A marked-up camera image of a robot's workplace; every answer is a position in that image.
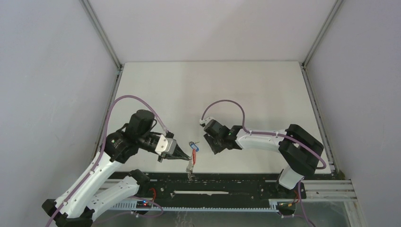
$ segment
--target metal frame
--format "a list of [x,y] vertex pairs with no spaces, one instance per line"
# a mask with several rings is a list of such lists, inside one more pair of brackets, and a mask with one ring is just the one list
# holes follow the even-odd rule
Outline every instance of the metal frame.
[[[109,99],[109,107],[111,105],[111,102],[115,99],[116,92],[118,85],[121,80],[121,75],[122,75],[122,70],[123,70],[123,65],[119,61],[110,41],[107,38],[107,35],[105,31],[103,30],[99,19],[96,16],[96,13],[94,12],[90,1],[89,0],[80,0],[82,3],[82,6],[85,10],[85,12],[88,14],[89,19],[91,23],[93,24],[96,32],[98,33],[102,43],[105,45],[106,50],[110,54],[112,60],[114,61],[116,67],[118,68],[118,75],[116,78],[115,86],[113,88],[111,97]],[[331,175],[320,175],[320,177],[317,177],[315,179],[307,179],[304,180],[303,183],[305,184],[305,193],[306,193],[306,199],[303,201],[305,202],[318,202],[318,201],[342,201],[344,202],[345,205],[345,210],[347,212],[350,226],[351,227],[365,227],[365,221],[362,215],[362,212],[359,208],[359,204],[357,201],[356,194],[354,192],[354,188],[352,186],[352,182],[350,180],[343,180],[343,175],[340,172],[338,166],[337,166],[337,159],[331,149],[329,139],[327,137],[324,124],[322,121],[322,116],[319,112],[319,107],[318,103],[316,101],[314,91],[313,91],[313,86],[311,84],[311,81],[308,78],[307,74],[307,65],[309,64],[310,60],[312,59],[317,47],[321,43],[324,35],[327,33],[328,28],[330,27],[333,19],[335,18],[336,14],[338,13],[339,9],[341,8],[344,0],[336,0],[334,3],[330,13],[328,14],[324,24],[322,25],[321,30],[319,31],[313,45],[311,46],[308,54],[305,57],[305,60],[303,63],[300,64],[301,71],[304,77],[305,85],[307,92],[309,94],[312,108],[316,117],[316,121],[318,123],[319,131],[323,140],[323,144],[325,147],[326,154],[328,156],[329,160],[329,166],[331,168],[332,174]],[[101,138],[102,138],[102,131],[104,127],[105,122],[102,124],[102,128],[99,132],[99,139],[98,143],[96,146],[100,143]],[[172,177],[177,177],[177,174],[174,173],[165,173],[160,176],[160,174],[155,174],[155,173],[148,173],[148,175],[152,176],[151,181],[158,181],[158,177],[166,177],[169,178],[170,175]],[[200,174],[200,178],[203,177],[208,177],[211,176],[212,174]],[[242,180],[247,180],[248,178],[253,178],[255,175],[238,175],[237,177],[241,177]],[[277,174],[267,174],[263,175],[264,179],[263,181],[266,183],[272,183],[275,181],[277,178]],[[105,184],[102,186],[101,190],[107,189],[114,184],[116,184],[117,181],[119,181],[120,177],[115,177],[115,175],[105,182]],[[277,202],[279,201],[286,201],[286,199],[270,199],[269,200],[269,205],[270,208],[244,208],[244,209],[218,209],[218,208],[182,208],[182,207],[166,207],[164,208],[165,210],[170,210],[170,211],[243,211],[243,212],[277,212],[276,205]],[[123,200],[122,202],[116,204],[112,210],[140,210],[136,208],[136,201],[132,199],[126,199]]]

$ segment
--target gray wall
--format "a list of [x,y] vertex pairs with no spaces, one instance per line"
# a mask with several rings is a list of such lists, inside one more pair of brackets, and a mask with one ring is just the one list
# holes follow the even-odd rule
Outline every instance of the gray wall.
[[91,158],[116,68],[78,0],[1,1],[0,31],[0,226],[40,227]]
[[369,226],[399,226],[401,1],[347,0],[307,67]]

